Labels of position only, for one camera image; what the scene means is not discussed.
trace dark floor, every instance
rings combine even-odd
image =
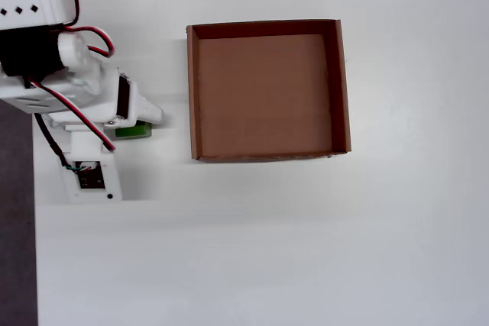
[[[32,117],[0,102],[0,326],[37,325]]]

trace open cardboard box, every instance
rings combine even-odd
[[[194,159],[351,151],[340,21],[201,24],[187,37]]]

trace white surface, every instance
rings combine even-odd
[[[36,131],[41,326],[483,325],[487,0],[82,0],[172,118],[118,143],[120,205],[66,204]],[[353,152],[190,160],[185,26],[340,18]]]

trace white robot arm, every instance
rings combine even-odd
[[[115,145],[103,129],[159,124],[164,114],[92,55],[110,57],[112,42],[98,28],[70,27],[78,15],[78,0],[0,0],[0,98],[35,114],[73,202],[115,202],[122,200]],[[96,32],[109,51],[88,47],[78,31]],[[70,132],[70,151],[61,151],[44,120]]]

